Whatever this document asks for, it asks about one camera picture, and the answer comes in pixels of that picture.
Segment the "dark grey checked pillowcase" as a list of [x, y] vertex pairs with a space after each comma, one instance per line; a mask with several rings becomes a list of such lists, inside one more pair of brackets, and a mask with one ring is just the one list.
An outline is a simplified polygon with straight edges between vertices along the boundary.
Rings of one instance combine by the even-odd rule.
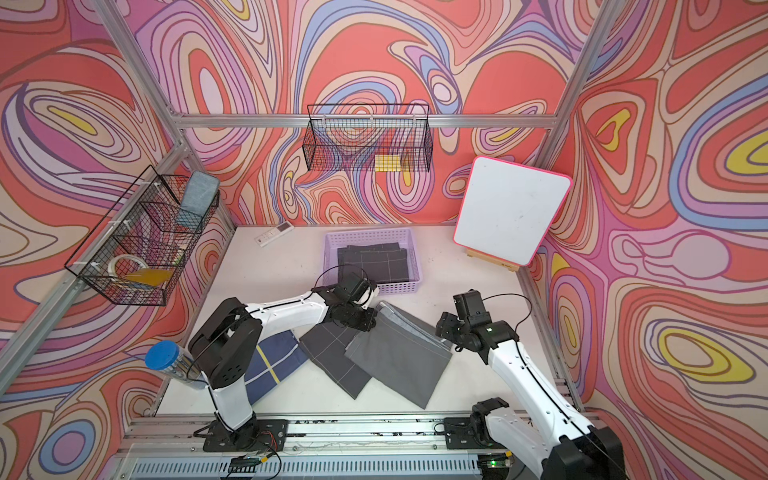
[[346, 348], [359, 334], [333, 323], [315, 325], [299, 339], [307, 357], [349, 397], [357, 399], [371, 376], [346, 356]]

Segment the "dark grey grid pillowcase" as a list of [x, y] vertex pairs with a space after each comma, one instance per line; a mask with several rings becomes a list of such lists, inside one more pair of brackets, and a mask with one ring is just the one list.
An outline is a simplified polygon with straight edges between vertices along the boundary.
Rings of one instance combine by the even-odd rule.
[[377, 284], [410, 281], [408, 251], [396, 242], [339, 248], [337, 263], [339, 280], [354, 273]]

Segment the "plain grey pillowcase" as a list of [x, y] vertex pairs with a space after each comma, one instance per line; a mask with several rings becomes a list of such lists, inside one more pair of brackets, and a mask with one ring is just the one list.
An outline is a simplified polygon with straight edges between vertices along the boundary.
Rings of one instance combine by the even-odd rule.
[[424, 409], [452, 357], [453, 344], [435, 327], [389, 302], [376, 307], [375, 326], [354, 337], [345, 357]]

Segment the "navy yellow-striped pillowcase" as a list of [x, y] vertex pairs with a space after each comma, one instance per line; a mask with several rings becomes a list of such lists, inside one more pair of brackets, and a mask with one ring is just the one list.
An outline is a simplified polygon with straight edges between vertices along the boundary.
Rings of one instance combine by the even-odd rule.
[[308, 360], [291, 331], [261, 340], [244, 376], [251, 404], [258, 402]]

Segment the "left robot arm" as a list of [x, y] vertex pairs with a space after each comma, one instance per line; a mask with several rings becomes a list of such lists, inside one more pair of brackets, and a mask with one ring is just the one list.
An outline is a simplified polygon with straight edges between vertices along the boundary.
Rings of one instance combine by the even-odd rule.
[[372, 302], [378, 293], [375, 281], [350, 274], [289, 299], [248, 304], [235, 297], [222, 301], [187, 346], [193, 365], [207, 383], [216, 424], [228, 434], [241, 434], [254, 426], [244, 376], [261, 340], [321, 323], [369, 331], [376, 323]]

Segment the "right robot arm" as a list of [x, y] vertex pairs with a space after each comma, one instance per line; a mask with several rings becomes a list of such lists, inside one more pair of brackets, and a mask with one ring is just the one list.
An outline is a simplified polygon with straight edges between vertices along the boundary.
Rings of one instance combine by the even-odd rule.
[[476, 403], [467, 418], [446, 418], [450, 449], [505, 449], [539, 479], [624, 479], [623, 446], [608, 427], [598, 428], [535, 365], [518, 328], [495, 321], [474, 289], [453, 298], [441, 315], [438, 337], [456, 351], [477, 353], [511, 389], [526, 412], [518, 415], [494, 397]]

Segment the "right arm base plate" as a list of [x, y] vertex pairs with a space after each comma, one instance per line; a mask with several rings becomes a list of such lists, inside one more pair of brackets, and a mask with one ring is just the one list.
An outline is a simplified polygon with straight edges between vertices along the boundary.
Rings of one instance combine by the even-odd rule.
[[442, 435], [448, 450], [503, 450], [504, 446], [493, 441], [483, 418], [445, 417]]

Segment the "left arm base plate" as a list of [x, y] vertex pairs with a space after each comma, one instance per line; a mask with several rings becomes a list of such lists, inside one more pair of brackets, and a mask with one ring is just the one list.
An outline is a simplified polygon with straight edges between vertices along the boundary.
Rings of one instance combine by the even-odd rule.
[[289, 422], [283, 419], [252, 418], [235, 431], [220, 420], [211, 423], [203, 436], [203, 450], [213, 453], [281, 452], [287, 439]]

